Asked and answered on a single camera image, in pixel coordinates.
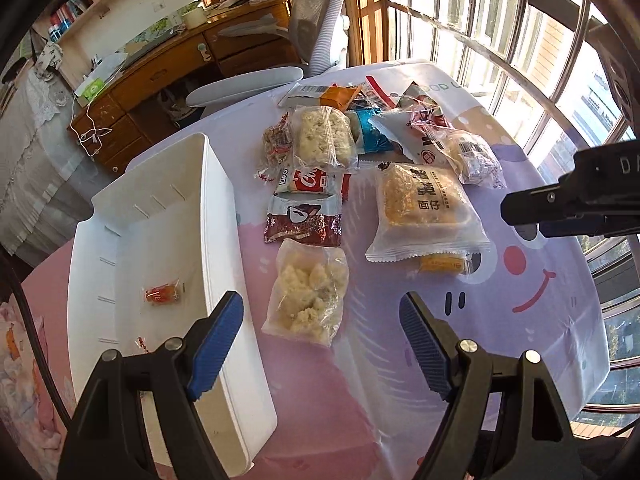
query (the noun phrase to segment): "barcode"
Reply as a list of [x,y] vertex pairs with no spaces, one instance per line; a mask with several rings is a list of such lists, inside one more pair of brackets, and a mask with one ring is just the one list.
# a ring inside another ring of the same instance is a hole
[[324,93],[326,92],[329,88],[331,88],[330,86],[316,86],[316,85],[304,85],[301,86],[298,91],[299,92],[317,92],[317,93]]
[[480,144],[477,144],[476,142],[460,142],[460,152],[484,153],[484,149],[482,148],[482,146],[480,146]]

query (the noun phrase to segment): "red smiling mouth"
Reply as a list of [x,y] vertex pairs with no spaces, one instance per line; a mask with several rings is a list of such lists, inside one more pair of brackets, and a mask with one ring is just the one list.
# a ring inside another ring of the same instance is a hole
[[527,301],[527,303],[523,303],[519,306],[514,307],[512,309],[513,312],[515,312],[516,314],[518,312],[524,312],[529,307],[533,306],[536,303],[536,301],[539,300],[540,297],[542,296],[542,293],[545,291],[546,286],[549,284],[549,280],[556,276],[556,273],[551,272],[550,270],[542,269],[542,272],[544,272],[545,274],[545,279],[543,280],[542,285],[540,285],[540,288],[538,289],[538,291],[533,295],[533,298]]

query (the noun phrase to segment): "desk drawer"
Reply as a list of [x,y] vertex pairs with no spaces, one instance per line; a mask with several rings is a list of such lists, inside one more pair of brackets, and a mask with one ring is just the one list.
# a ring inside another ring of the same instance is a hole
[[[209,61],[204,61],[202,53],[198,50],[200,44],[204,45],[205,54],[210,57]],[[171,49],[145,63],[134,73],[126,75],[111,94],[120,106],[128,112],[165,86],[170,85],[208,62],[214,61],[204,36],[198,34],[171,47]]]
[[225,36],[218,36],[218,32],[223,28],[231,27],[231,25],[238,25],[239,23],[252,22],[259,20],[261,17],[267,14],[273,15],[277,20],[278,26],[287,28],[289,27],[289,13],[285,4],[279,4],[274,7],[268,7],[267,9],[255,10],[240,18],[234,20],[228,20],[225,23],[221,23],[217,27],[212,27],[204,32],[204,37],[209,43],[213,53],[216,55],[216,59],[225,59],[225,57],[238,54],[248,48],[268,43],[273,41],[278,36],[274,34],[250,34],[248,36],[238,36],[237,38],[229,38]]
[[292,44],[280,38],[220,61],[220,71],[225,77],[233,77],[287,63],[300,63],[300,58]]
[[[94,156],[94,159],[98,162],[108,160],[142,136],[140,130],[129,116],[124,116],[111,128],[113,131],[100,137],[102,147]],[[84,146],[87,152],[92,154],[100,147],[100,144],[97,142],[85,142]]]
[[[95,121],[96,128],[109,128],[124,115],[124,110],[110,94],[105,94],[90,104],[89,115],[91,119]],[[78,134],[82,135],[94,127],[91,119],[87,117],[86,108],[80,111],[78,116],[72,121],[73,127]],[[76,134],[73,131],[71,131],[71,133],[73,137],[76,138]]]
[[139,137],[117,155],[106,160],[102,165],[113,176],[121,176],[133,158],[145,150],[148,150],[150,147],[151,143],[148,140],[144,137]]

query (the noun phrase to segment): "pink cheek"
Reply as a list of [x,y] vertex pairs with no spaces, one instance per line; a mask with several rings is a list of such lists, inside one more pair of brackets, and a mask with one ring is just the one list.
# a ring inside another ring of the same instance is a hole
[[514,276],[521,275],[527,268],[527,259],[518,246],[511,245],[504,250],[504,266]]

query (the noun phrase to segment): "blue gripper pad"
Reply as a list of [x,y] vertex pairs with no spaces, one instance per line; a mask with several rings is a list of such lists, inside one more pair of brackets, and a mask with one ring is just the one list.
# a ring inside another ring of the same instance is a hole
[[242,325],[244,304],[240,294],[225,296],[216,306],[216,309],[219,308],[222,312],[213,322],[193,357],[191,380],[186,389],[191,402],[195,402],[204,392],[213,388],[213,383],[216,382],[220,368]]
[[429,389],[447,400],[452,390],[449,382],[449,359],[431,332],[418,306],[404,295],[400,300],[400,325],[409,340]]

